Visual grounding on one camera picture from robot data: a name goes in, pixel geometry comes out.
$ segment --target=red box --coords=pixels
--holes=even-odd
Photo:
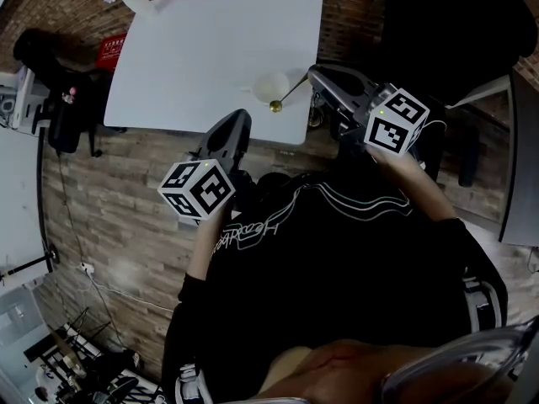
[[[98,60],[95,63],[96,67],[114,71],[120,58],[121,49],[125,42],[125,35],[117,35],[109,37],[101,42],[99,49]]]

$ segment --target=gold spoon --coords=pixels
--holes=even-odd
[[[296,86],[290,90],[286,96],[284,98],[282,98],[281,100],[272,100],[271,102],[269,102],[269,108],[273,111],[273,112],[280,112],[283,110],[283,101],[291,95],[291,93],[296,89],[298,88],[300,85],[303,84],[303,82],[305,82],[307,80],[307,74],[305,74],[305,76],[300,80],[300,82],[298,82],[296,84]]]

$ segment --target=small white cup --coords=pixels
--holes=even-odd
[[[258,77],[251,87],[251,94],[263,104],[281,100],[290,91],[288,76],[282,72],[267,73]]]

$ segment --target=wood-patterned floor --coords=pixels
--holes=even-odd
[[[156,188],[171,163],[182,161],[199,140],[197,134],[128,130],[99,138],[104,151],[101,158],[89,157],[85,136],[77,153],[61,156],[67,203],[82,246],[82,260],[95,267],[96,282],[168,310],[102,289],[121,342],[141,354],[145,372],[153,379],[160,375],[170,310],[176,305],[195,236],[194,228],[178,223]],[[322,171],[337,150],[338,144],[330,139],[326,128],[309,132],[306,143],[298,147],[253,141],[242,168],[254,178],[272,171],[290,175]],[[88,277],[77,269],[81,255],[65,206],[58,157],[48,146],[44,157],[45,224],[50,240],[60,251],[61,265],[46,276],[35,295],[45,320],[53,327],[90,307],[83,324],[83,331],[87,331],[108,321],[108,316]],[[456,178],[450,163],[442,167],[440,176],[444,189],[453,187],[448,183]],[[487,193],[481,186],[476,191],[476,198]],[[535,310],[539,306],[539,278],[525,270],[529,249],[497,245],[493,236],[481,229],[476,231],[516,289],[511,300],[512,313],[516,314],[511,318],[524,312],[522,306],[528,307],[526,314]],[[119,347],[111,327],[97,341],[109,348]]]
[[[459,108],[446,111],[446,147],[437,183],[454,205],[501,223],[509,168],[509,132]],[[462,165],[464,125],[479,131],[478,169],[472,187],[458,184]]]

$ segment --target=right hand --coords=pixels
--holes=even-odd
[[[372,145],[367,145],[366,150],[371,154],[375,162],[382,167],[389,167],[399,171],[412,171],[417,170],[417,168],[421,169],[421,166],[409,152],[405,152],[404,155],[400,157]]]

